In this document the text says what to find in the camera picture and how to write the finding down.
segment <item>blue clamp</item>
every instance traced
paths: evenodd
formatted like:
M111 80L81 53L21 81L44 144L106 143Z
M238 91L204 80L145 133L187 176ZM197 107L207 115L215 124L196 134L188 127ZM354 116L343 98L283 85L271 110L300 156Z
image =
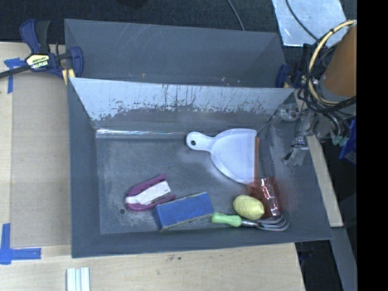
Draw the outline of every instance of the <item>blue clamp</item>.
M9 265L20 259L41 259L41 248L10 248L10 223L2 225L0 264Z
M63 79L65 69L61 66L61 61L64 59L72 59L72 69L75 76L80 77L82 75L84 61L80 47L71 47L67 53L60 55L50 53L50 47L47 44L49 25L50 21L30 19L20 26L21 37L30 48L31 54L24 60L22 66L13 66L12 69L1 72L0 78L31 70L32 72L46 72ZM13 90L12 86L9 87L8 85L8 92Z
M275 87L281 89L286 84L288 84L289 86L292 86L295 89L301 88L303 73L300 71L296 71L294 74L293 81L290 73L291 73L291 68L288 65L282 64L276 76Z
M21 60L20 58L11 58L11 59L6 59L4 61L4 64L9 68L9 69L14 69L17 67L22 67L26 65L25 61ZM10 75L8 78L8 94L13 92L13 75Z

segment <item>sponge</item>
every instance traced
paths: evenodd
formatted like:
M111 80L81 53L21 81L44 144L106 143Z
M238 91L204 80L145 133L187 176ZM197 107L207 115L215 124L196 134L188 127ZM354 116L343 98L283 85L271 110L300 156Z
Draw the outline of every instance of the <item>sponge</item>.
M206 192L165 202L157 205L153 211L160 231L194 219L212 216L214 213L212 202Z

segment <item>black cable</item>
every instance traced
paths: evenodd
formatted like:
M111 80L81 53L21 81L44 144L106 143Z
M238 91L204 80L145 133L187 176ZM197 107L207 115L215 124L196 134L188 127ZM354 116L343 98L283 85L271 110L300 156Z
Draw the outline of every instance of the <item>black cable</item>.
M290 6L290 3L289 3L289 0L286 0L286 4L287 4L287 7L288 9L290 10L292 16L295 18L295 20L299 23L299 25L311 36L313 37L315 40L318 40L318 38L309 30L307 29L307 27L299 20L299 18L296 16L296 14L293 12L291 6Z
M298 123L300 122L301 120L301 115L302 115L302 112L303 112L303 107L304 107L304 103L302 104L301 106L301 110L299 112L299 116L298 116L298 119L296 120L295 122L295 128L294 128L294 131L293 131L293 134L294 134L294 137L293 137L293 144L291 145L291 151L289 153L287 153L285 155L285 157L283 159L285 159L286 161L291 157L292 155L292 152L293 152L293 148L296 146L296 134L297 134L297 131L296 131L296 128L298 126Z
M240 17L238 16L235 7L234 7L233 4L230 2L230 0L226 0L226 1L229 3L229 6L232 8L232 10L233 10L233 12L234 12L234 14L235 14L235 16L236 16L236 18L237 18L237 20L238 20L240 26L241 26L241 29L242 29L243 31L245 31L243 22L241 21Z

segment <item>yellow object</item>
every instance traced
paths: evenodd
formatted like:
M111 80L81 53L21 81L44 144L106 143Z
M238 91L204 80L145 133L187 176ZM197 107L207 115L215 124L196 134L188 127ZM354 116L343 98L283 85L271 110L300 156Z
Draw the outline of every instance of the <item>yellow object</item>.
M260 219L264 214L264 205L249 195L239 195L233 201L233 208L239 216L249 220Z

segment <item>metal fork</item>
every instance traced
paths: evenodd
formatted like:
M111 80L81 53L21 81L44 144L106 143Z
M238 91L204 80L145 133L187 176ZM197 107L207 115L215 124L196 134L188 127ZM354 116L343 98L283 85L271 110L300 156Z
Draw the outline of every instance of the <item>metal fork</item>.
M248 219L242 219L238 215L224 215L223 213L219 212L215 212L213 214L212 222L229 224L234 227L256 227L261 230L271 230L276 232L286 230L290 225L289 222L282 215L253 221Z
M261 230L273 230L281 232L286 230L290 223L282 215L276 218L259 219L256 221L241 219L242 227L257 227Z

